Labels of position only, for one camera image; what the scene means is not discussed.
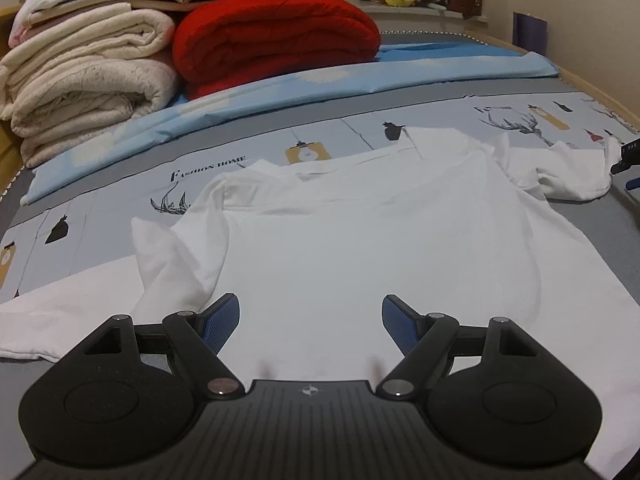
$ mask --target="purple folder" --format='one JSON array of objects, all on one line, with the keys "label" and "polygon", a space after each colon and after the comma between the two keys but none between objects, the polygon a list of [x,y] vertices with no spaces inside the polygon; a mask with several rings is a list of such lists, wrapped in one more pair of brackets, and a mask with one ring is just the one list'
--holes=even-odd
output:
[{"label": "purple folder", "polygon": [[547,25],[545,20],[513,13],[513,44],[546,56]]}]

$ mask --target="stack of folded blankets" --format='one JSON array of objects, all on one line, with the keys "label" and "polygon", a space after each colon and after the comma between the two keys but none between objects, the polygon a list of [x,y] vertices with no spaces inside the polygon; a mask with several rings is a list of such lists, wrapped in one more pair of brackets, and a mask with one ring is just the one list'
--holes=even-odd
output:
[{"label": "stack of folded blankets", "polygon": [[11,121],[27,167],[161,110],[178,88],[170,56],[173,20],[112,4],[69,18],[0,62],[0,118]]},{"label": "stack of folded blankets", "polygon": [[343,0],[27,0],[9,46],[0,119],[24,138],[22,158],[34,168],[167,107],[182,78],[197,98],[367,62],[380,34]]}]

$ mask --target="white fluffy blanket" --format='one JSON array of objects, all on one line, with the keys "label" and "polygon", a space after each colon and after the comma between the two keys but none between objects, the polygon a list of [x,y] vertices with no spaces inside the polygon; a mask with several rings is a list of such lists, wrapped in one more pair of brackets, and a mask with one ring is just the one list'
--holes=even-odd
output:
[{"label": "white fluffy blanket", "polygon": [[20,94],[27,86],[36,88],[40,83],[32,84],[42,76],[50,80],[48,74],[62,67],[68,72],[89,62],[151,56],[170,43],[174,28],[172,19],[159,10],[132,10],[119,3],[88,10],[45,30],[0,61],[0,119],[13,117]]},{"label": "white fluffy blanket", "polygon": [[178,76],[157,59],[67,62],[39,76],[18,94],[11,128],[33,168],[102,133],[108,126],[164,108]]}]

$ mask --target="yellow lamp print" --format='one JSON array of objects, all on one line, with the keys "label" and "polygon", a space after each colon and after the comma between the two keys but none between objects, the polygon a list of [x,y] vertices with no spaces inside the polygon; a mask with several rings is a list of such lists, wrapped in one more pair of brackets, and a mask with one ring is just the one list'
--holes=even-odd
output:
[{"label": "yellow lamp print", "polygon": [[540,108],[539,106],[529,105],[529,110],[531,110],[536,115],[539,115],[544,120],[547,120],[549,123],[553,124],[558,130],[570,130],[571,127],[567,124],[563,123],[560,119],[553,116],[549,112],[547,112],[544,108]]},{"label": "yellow lamp print", "polygon": [[322,142],[298,142],[295,146],[289,148],[285,155],[289,164],[296,162],[309,162],[311,160],[329,160],[331,155],[322,145]]},{"label": "yellow lamp print", "polygon": [[15,243],[11,242],[0,251],[0,288],[4,285],[4,280],[9,273],[9,267],[14,259]]}]

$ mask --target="folded red blanket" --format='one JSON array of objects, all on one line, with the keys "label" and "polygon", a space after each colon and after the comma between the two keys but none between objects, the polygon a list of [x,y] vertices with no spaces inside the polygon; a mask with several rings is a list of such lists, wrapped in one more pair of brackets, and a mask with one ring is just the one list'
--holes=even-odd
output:
[{"label": "folded red blanket", "polygon": [[174,35],[188,97],[267,77],[371,61],[376,24],[344,0],[219,0],[189,13]]}]

